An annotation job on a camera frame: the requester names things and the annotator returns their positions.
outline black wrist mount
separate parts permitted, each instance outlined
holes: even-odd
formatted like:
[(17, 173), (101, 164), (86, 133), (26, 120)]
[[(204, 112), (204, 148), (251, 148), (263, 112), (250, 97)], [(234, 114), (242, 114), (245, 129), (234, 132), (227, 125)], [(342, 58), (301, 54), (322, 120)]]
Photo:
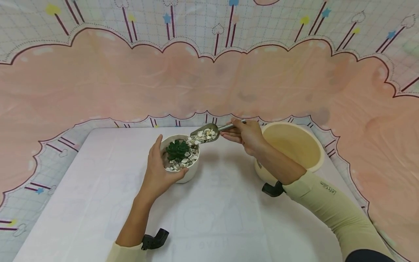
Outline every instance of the black wrist mount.
[(284, 193), (285, 190), (282, 187), (281, 182), (277, 181), (275, 186), (271, 186), (268, 183), (265, 183), (265, 185), (262, 188), (262, 192), (267, 194), (270, 197), (278, 197), (279, 195)]
[(166, 239), (169, 235), (169, 232), (164, 230), (163, 228), (160, 228), (157, 232), (157, 235), (155, 237), (152, 237), (150, 235), (144, 235), (142, 239), (142, 250), (147, 249), (156, 249), (164, 245), (164, 242), (166, 242)]

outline wrist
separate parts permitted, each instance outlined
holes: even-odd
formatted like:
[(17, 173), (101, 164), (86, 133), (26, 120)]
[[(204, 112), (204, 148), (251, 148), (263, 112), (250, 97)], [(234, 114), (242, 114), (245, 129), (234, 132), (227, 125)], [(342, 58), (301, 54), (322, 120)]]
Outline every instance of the wrist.
[(267, 152), (272, 149), (272, 146), (268, 142), (261, 143), (255, 150), (254, 157), (260, 159), (266, 156)]
[(150, 207), (154, 204), (155, 198), (152, 197), (150, 194), (145, 192), (144, 190), (140, 189), (138, 194), (134, 198), (133, 206), (139, 206), (143, 208)]

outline succulent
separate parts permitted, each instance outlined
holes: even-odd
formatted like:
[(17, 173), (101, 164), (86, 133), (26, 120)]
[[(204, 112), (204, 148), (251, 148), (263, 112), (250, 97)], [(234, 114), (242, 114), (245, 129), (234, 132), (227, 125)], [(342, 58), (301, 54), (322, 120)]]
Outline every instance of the succulent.
[(189, 151), (189, 146), (186, 144), (186, 141), (180, 142), (175, 140), (166, 147), (166, 152), (169, 155), (168, 160), (176, 160), (178, 162), (182, 161), (185, 158), (185, 153)]

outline finger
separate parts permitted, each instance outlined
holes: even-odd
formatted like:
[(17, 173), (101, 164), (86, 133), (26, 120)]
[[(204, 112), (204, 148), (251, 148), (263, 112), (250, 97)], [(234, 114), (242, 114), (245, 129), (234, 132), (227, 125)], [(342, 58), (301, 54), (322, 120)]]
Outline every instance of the finger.
[(251, 126), (251, 127), (256, 127), (256, 126), (260, 126), (258, 121), (254, 121), (254, 120), (248, 120), (246, 121), (246, 124)]
[(242, 143), (241, 137), (234, 137), (234, 136), (227, 135), (227, 134), (224, 134), (222, 137), (227, 139), (227, 140), (230, 140), (232, 142), (236, 142), (236, 143), (239, 143), (239, 144)]
[(240, 134), (240, 130), (237, 127), (232, 127), (232, 128), (227, 129), (227, 130), (229, 132), (232, 132), (232, 133), (238, 133), (238, 134)]
[(159, 154), (160, 155), (160, 146), (161, 146), (161, 140), (163, 139), (163, 135), (160, 134), (157, 139), (156, 142), (154, 143), (152, 150), (154, 154)]
[(231, 122), (233, 123), (233, 125), (235, 126), (235, 127), (237, 127), (240, 131), (243, 131), (243, 129), (244, 128), (246, 128), (246, 124), (244, 124), (243, 122), (241, 122), (240, 120), (238, 120), (238, 119), (234, 119), (234, 118), (232, 118), (231, 119)]
[(229, 132), (223, 131), (223, 132), (220, 133), (220, 135), (222, 135), (222, 136), (229, 135), (229, 136), (232, 136), (232, 137), (241, 137), (240, 133), (234, 133), (234, 132), (230, 132), (230, 131)]
[(185, 174), (189, 171), (189, 168), (183, 168), (179, 172), (176, 172), (175, 174), (171, 174), (171, 178), (173, 179), (173, 183), (181, 180), (185, 177)]

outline yellow bucket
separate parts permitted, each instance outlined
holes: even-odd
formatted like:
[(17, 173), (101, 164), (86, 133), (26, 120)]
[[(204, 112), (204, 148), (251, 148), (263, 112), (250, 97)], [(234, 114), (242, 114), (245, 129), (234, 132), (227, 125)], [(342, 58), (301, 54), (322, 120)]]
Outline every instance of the yellow bucket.
[[(324, 150), (314, 134), (298, 125), (274, 122), (262, 127), (266, 141), (286, 156), (312, 172), (317, 171), (324, 161)], [(274, 186), (278, 181), (257, 160), (256, 173), (266, 183)]]

